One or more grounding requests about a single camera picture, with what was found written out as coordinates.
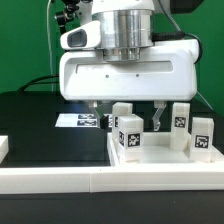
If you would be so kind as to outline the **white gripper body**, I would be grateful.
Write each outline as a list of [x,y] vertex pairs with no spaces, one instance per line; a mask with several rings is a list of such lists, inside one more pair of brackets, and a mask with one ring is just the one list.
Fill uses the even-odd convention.
[[188,101],[197,92],[196,40],[157,42],[140,59],[106,62],[100,51],[67,52],[60,92],[67,100]]

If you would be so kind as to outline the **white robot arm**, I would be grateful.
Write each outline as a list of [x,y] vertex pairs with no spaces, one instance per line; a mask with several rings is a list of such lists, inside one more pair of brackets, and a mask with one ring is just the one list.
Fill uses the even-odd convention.
[[155,33],[153,16],[182,12],[178,0],[89,0],[79,3],[81,25],[63,33],[60,92],[67,100],[152,101],[155,130],[168,101],[197,93],[198,37],[176,28]]

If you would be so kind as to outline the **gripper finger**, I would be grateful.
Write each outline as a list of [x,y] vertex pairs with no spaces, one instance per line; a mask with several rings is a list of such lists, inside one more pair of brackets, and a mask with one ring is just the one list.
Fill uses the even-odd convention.
[[155,131],[158,131],[160,129],[161,123],[160,123],[160,117],[165,110],[167,106],[166,101],[155,101],[154,102],[154,108],[156,109],[155,114],[152,118],[153,121],[153,129]]
[[91,113],[97,118],[97,127],[100,129],[108,129],[109,116],[104,113],[103,105],[97,101],[90,101],[88,107]]

